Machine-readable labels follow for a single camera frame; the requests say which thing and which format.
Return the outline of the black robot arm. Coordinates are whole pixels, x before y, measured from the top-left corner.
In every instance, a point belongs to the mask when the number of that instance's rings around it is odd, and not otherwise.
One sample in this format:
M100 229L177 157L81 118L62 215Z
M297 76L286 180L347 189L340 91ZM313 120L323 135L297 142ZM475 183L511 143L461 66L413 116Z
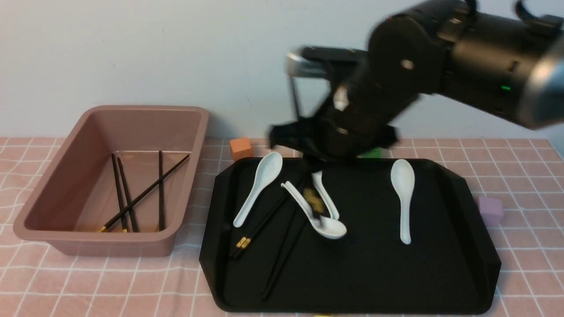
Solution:
M439 94L530 130L561 124L563 18L481 13L475 0L426 0L374 27L366 50L288 52L296 120L272 125L269 147L301 152L308 171L397 142L390 125Z

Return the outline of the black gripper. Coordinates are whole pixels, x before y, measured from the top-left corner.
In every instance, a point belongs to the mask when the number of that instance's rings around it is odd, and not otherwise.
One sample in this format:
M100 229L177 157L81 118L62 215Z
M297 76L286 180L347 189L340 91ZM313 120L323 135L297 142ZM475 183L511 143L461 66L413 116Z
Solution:
M282 146L301 152L301 166L307 174L322 170L325 165L348 164L359 155L375 148L389 148L397 141L396 129L390 125L368 136L316 119L272 125L269 130L269 147Z

